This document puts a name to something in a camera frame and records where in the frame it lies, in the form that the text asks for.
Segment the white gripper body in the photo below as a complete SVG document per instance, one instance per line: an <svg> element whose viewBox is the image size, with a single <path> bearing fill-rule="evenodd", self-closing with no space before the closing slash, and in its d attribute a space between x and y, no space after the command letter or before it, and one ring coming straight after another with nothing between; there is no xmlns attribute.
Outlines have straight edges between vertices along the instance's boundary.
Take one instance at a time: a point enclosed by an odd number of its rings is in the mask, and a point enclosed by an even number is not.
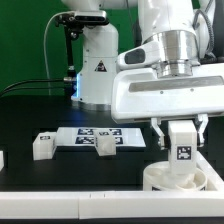
<svg viewBox="0 0 224 224"><path fill-rule="evenodd" d="M114 79L111 116L116 123L224 114L224 63L193 68L192 76L157 77L151 68L120 72Z"/></svg>

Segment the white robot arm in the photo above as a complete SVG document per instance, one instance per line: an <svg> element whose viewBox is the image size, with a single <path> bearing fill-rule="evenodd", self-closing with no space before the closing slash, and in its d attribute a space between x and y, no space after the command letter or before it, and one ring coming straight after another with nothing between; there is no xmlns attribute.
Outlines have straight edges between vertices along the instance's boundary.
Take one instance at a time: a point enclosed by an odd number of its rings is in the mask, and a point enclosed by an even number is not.
<svg viewBox="0 0 224 224"><path fill-rule="evenodd" d="M202 134L212 116L224 115L224 62L208 63L213 50L214 0L61 0L84 30L83 68L72 100L111 111L117 123L150 122L165 145L160 123L195 118ZM108 9L138 8L136 47L118 54Z"/></svg>

